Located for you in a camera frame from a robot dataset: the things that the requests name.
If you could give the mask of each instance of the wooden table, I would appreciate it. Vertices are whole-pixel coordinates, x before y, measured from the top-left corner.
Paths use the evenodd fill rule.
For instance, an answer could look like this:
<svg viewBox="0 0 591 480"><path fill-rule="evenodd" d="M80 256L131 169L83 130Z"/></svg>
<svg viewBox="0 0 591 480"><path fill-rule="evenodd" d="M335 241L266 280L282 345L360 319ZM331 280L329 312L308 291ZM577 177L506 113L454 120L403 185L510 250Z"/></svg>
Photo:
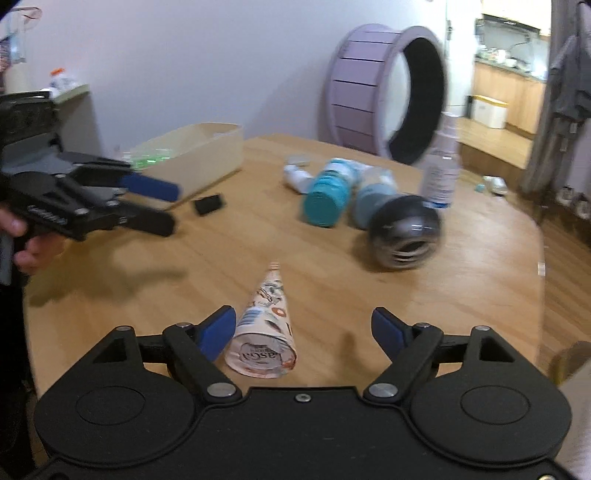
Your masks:
<svg viewBox="0 0 591 480"><path fill-rule="evenodd" d="M224 304L240 314L274 260L281 263L298 363L283 378L255 380L218 360L243 390L365 387L388 365L371 336L376 306L447 333L491 325L535 360L542 250L530 218L458 184L438 254L417 270L382 271L371 261L365 233L346 218L333 229L301 221L302 198L282 183L285 157L297 153L311 157L314 173L332 157L391 168L406 192L416 192L421 178L412 167L334 145L284 135L247 141L243 170L205 192L222 192L224 209L200 218L190 203L175 208L178 231L167 239L96 233L33 279L27 325L39 393L117 325L152 335L173 323L199 323Z"/></svg>

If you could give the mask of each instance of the blue gripper pad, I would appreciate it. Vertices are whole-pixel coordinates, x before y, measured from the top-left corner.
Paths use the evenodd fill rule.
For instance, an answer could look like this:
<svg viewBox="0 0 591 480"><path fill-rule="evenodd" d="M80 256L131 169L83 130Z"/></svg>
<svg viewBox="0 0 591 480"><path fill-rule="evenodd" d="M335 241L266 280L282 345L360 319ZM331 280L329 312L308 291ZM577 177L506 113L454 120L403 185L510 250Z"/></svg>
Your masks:
<svg viewBox="0 0 591 480"><path fill-rule="evenodd" d="M165 202L176 202L180 197L180 188L169 181L152 179L139 173L132 173L123 177L121 186L131 193L164 200Z"/></svg>
<svg viewBox="0 0 591 480"><path fill-rule="evenodd" d="M232 340L236 330L236 310L227 305L197 325L197 346L213 362Z"/></svg>
<svg viewBox="0 0 591 480"><path fill-rule="evenodd" d="M392 362L413 341L413 328L383 307L376 308L372 313L371 332Z"/></svg>

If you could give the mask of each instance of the purple wheel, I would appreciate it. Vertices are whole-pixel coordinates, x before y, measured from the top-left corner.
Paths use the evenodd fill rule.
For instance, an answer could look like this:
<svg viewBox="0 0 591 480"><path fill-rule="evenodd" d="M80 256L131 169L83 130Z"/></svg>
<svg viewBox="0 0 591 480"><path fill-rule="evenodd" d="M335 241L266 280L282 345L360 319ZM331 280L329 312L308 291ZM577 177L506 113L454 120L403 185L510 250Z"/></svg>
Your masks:
<svg viewBox="0 0 591 480"><path fill-rule="evenodd" d="M388 81L394 61L406 59L410 97L400 127L386 132ZM433 138L444 106L446 77L437 37L424 27L396 32L369 24L341 45L327 85L329 127L335 142L412 165Z"/></svg>

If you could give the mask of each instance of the printed paper cone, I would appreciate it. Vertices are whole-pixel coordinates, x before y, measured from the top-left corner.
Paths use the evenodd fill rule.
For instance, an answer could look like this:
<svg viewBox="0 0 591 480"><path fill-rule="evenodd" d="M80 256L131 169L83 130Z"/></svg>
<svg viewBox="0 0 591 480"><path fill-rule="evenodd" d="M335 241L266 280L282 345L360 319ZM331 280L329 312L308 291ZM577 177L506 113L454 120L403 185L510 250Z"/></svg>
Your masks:
<svg viewBox="0 0 591 480"><path fill-rule="evenodd" d="M295 352L279 264L272 263L236 324L226 363L249 377L277 378L294 368Z"/></svg>

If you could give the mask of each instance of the white container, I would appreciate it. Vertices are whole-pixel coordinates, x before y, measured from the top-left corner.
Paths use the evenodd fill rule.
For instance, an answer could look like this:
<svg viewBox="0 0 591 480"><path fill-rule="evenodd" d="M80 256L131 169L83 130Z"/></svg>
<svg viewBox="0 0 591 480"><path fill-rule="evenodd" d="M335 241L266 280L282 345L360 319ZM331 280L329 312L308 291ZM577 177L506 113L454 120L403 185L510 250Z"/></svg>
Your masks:
<svg viewBox="0 0 591 480"><path fill-rule="evenodd" d="M506 50L497 50L496 52L496 61L497 63L500 63L501 65L505 63L505 60L507 59L507 52Z"/></svg>
<svg viewBox="0 0 591 480"><path fill-rule="evenodd" d="M169 160L141 170L142 175L170 181L180 187L179 201L208 188L240 169L243 161L243 129L234 124L194 124L153 138L131 150L132 155L171 150ZM127 194L134 202L165 209L169 202Z"/></svg>
<svg viewBox="0 0 591 480"><path fill-rule="evenodd" d="M476 95L472 105L472 118L487 127L503 129L507 120L507 106L507 103L500 100Z"/></svg>

